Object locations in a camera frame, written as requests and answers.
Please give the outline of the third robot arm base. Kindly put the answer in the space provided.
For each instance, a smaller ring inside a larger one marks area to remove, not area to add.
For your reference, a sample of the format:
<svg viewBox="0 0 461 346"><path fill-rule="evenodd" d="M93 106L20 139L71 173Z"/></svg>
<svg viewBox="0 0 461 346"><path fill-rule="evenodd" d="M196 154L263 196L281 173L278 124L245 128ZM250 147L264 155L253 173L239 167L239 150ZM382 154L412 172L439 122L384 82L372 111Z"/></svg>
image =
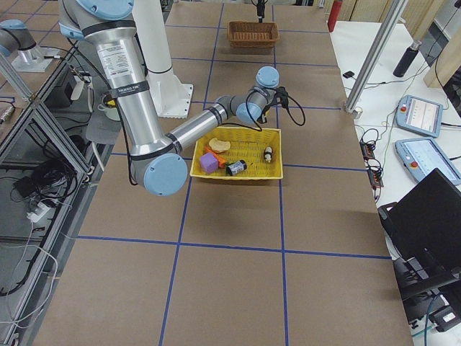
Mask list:
<svg viewBox="0 0 461 346"><path fill-rule="evenodd" d="M15 53L18 55L12 61L16 71L44 73L50 65L50 59L45 58L46 51L37 44L23 21L8 19L1 22L1 54L5 58Z"/></svg>

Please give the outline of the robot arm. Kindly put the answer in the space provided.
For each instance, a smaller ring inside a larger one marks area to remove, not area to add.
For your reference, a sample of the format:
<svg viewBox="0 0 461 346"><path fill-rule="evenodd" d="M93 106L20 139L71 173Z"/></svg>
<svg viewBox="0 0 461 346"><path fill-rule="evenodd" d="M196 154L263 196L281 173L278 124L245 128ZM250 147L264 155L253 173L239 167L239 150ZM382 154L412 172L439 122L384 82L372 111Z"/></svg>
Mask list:
<svg viewBox="0 0 461 346"><path fill-rule="evenodd" d="M178 192L187 179L182 150L230 117L255 123L271 106L279 72L260 68L244 96L222 96L200 114L164 133L154 106L154 86L141 66L151 56L168 53L160 11L141 19L134 1L59 1L61 33L96 48L112 96L121 109L130 142L130 174L154 195Z"/></svg>

